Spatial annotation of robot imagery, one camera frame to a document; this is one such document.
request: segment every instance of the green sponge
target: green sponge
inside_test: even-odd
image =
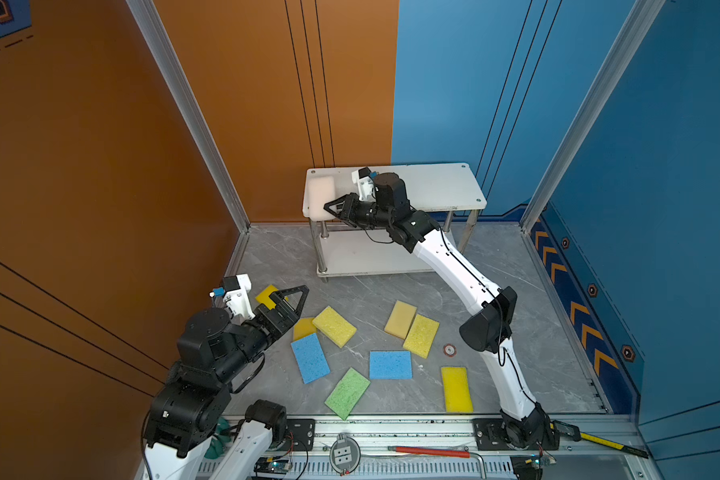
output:
[[[369,385],[371,385],[370,380],[350,367],[344,378],[331,392],[331,395],[326,400],[326,405],[336,412],[336,415],[340,416],[342,420],[346,420]]]

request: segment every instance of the mounting plate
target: mounting plate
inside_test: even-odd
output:
[[[313,418],[288,418],[288,432],[293,434],[295,452],[312,451],[315,443],[315,420]]]
[[[501,418],[473,418],[472,429],[478,450],[512,450],[504,439],[504,420]]]

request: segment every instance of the white tabletop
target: white tabletop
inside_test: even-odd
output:
[[[307,170],[302,212],[309,216],[306,183],[310,178],[334,177],[336,198],[357,192],[352,172],[362,167],[310,168]],[[482,210],[485,196],[468,164],[385,165],[369,167],[383,174],[395,172],[405,182],[411,206],[425,212]]]

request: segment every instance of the orange chevron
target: orange chevron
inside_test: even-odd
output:
[[[619,369],[619,366],[616,364],[616,360],[610,358],[605,353],[599,351],[598,349],[595,349],[595,373],[597,376],[600,376],[600,360],[605,360],[606,362],[610,363],[616,370]]]
[[[554,273],[556,270],[560,270],[562,272],[568,271],[568,269],[565,267],[565,265],[556,264],[555,262],[552,262],[552,273],[550,274],[550,277],[552,278],[552,283],[554,283]]]
[[[603,339],[603,336],[600,334],[600,332],[598,332],[597,330],[595,330],[595,329],[592,328],[591,326],[588,326],[588,325],[585,325],[585,324],[582,323],[582,324],[581,324],[581,345],[584,347],[585,350],[586,350],[586,334],[587,334],[587,333],[590,333],[590,334],[592,334],[592,335],[595,335],[595,336],[596,336],[597,338],[599,338],[600,340]]]
[[[544,266],[547,266],[547,254],[556,254],[557,250],[552,248],[551,246],[546,246],[541,249],[544,252],[544,256],[541,259],[541,263],[544,264]]]
[[[536,250],[539,249],[539,237],[540,237],[540,236],[549,237],[549,234],[548,234],[547,232],[542,232],[541,230],[539,230],[538,232],[536,232]]]
[[[576,311],[586,313],[587,315],[591,315],[591,313],[588,311],[588,309],[584,305],[580,305],[576,302],[570,303],[570,322],[576,325]]]

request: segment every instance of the small white table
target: small white table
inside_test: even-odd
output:
[[[355,192],[351,174],[362,167],[310,168],[307,170],[302,213],[309,218],[307,183],[310,178],[333,177],[336,198]],[[467,164],[386,165],[370,167],[383,174],[395,172],[405,182],[411,206],[425,212],[448,212],[443,231],[451,237],[451,221],[457,210],[470,210],[464,235],[458,249],[464,252],[478,216],[485,208],[485,196]],[[310,219],[312,242],[317,253],[317,274],[323,279],[330,276],[407,274],[429,272],[432,269],[419,258],[408,254],[397,244],[378,244],[371,241],[360,229],[328,230],[326,222]],[[384,230],[367,232],[374,240],[389,241]]]

